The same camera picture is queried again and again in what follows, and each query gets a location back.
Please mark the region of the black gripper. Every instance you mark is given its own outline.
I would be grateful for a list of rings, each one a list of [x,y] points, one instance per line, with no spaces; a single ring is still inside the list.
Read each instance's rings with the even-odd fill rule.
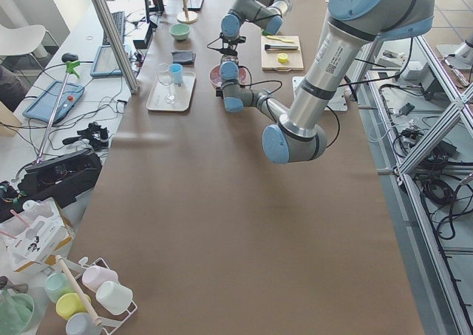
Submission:
[[[222,47],[217,50],[219,53],[237,53],[238,45],[246,42],[246,37],[243,35],[231,39],[225,36],[224,33],[220,33],[220,39],[222,40]]]

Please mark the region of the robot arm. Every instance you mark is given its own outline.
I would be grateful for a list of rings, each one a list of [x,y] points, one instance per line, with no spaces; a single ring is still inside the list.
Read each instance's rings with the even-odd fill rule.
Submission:
[[[359,50],[376,39],[391,41],[427,33],[435,0],[329,0],[315,59],[298,85],[290,107],[265,91],[243,88],[238,82],[236,45],[239,30],[250,22],[272,35],[279,32],[291,0],[234,0],[221,21],[225,44],[220,64],[222,100],[227,112],[253,106],[273,124],[262,134],[265,156],[274,163],[318,158],[327,138],[317,121]]]
[[[276,35],[292,6],[291,0],[234,0],[220,24],[222,47],[218,52],[229,56],[237,55],[237,45],[245,42],[240,35],[240,28],[245,22]]]

